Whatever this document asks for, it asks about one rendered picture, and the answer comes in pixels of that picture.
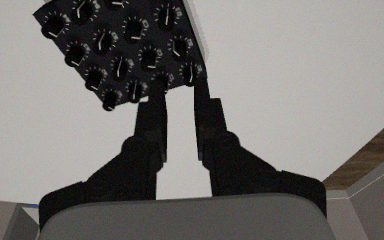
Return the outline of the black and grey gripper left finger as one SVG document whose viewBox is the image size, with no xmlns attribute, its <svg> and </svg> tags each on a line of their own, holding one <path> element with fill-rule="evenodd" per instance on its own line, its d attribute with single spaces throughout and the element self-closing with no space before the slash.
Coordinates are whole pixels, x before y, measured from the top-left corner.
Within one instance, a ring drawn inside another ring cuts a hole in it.
<svg viewBox="0 0 384 240">
<path fill-rule="evenodd" d="M 164 83 L 150 80 L 148 102 L 138 103 L 134 135 L 123 142 L 121 153 L 87 181 L 50 192 L 40 200 L 40 233 L 50 217 L 68 207 L 156 200 L 157 173 L 167 163 L 167 120 Z"/>
</svg>

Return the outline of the black knob box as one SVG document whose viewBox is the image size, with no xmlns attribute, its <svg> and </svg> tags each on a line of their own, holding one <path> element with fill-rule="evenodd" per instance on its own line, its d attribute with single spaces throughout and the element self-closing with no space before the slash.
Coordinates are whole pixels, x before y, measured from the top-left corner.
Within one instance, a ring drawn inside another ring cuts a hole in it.
<svg viewBox="0 0 384 240">
<path fill-rule="evenodd" d="M 106 111 L 139 103 L 150 79 L 167 94 L 207 77 L 183 0 L 52 0 L 32 15 Z"/>
</svg>

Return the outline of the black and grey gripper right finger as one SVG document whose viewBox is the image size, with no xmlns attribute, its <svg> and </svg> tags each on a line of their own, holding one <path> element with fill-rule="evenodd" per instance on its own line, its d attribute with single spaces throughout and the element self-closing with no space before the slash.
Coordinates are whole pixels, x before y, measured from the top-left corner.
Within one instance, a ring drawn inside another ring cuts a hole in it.
<svg viewBox="0 0 384 240">
<path fill-rule="evenodd" d="M 213 110 L 213 111 L 212 111 Z M 313 201 L 327 219 L 326 189 L 318 179 L 277 171 L 227 131 L 220 98 L 210 98 L 207 77 L 194 80 L 198 161 L 209 170 L 212 196 L 288 193 Z"/>
</svg>

